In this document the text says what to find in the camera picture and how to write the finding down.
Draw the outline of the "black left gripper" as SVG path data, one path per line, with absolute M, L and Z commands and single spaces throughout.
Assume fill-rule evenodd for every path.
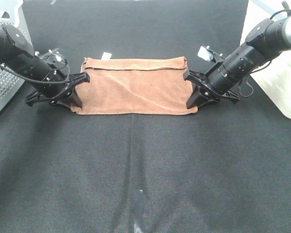
M 32 83 L 36 89 L 26 97 L 26 104 L 33 106 L 38 102 L 48 102 L 50 105 L 58 104 L 63 101 L 63 106 L 70 108 L 72 105 L 82 108 L 75 86 L 81 83 L 89 83 L 90 75 L 87 72 L 69 75 L 68 83 L 66 82 L 41 82 Z

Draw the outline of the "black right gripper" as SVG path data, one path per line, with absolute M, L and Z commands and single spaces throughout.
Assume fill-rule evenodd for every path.
M 209 105 L 218 104 L 220 100 L 229 100 L 233 104 L 237 103 L 240 98 L 232 90 L 219 92 L 210 84 L 208 78 L 200 72 L 187 70 L 183 73 L 183 79 L 197 85 L 193 86 L 193 92 L 186 102 L 186 108 L 198 109 Z

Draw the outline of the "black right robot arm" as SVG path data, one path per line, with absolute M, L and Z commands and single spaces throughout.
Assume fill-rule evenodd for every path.
M 187 70 L 183 74 L 184 80 L 194 86 L 186 107 L 201 108 L 219 103 L 221 99 L 237 103 L 240 98 L 232 87 L 240 85 L 256 68 L 291 50 L 291 10 L 286 12 L 284 19 L 274 21 L 270 17 L 261 21 L 226 58 L 210 48 L 201 47 L 198 57 L 214 62 L 214 66 L 206 73 Z

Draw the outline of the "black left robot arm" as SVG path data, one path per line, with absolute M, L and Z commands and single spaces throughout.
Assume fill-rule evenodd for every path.
M 81 108 L 75 87 L 90 82 L 86 72 L 72 74 L 64 56 L 57 49 L 40 55 L 20 29 L 9 24 L 0 25 L 0 69 L 29 82 L 35 91 L 26 103 L 38 102 Z

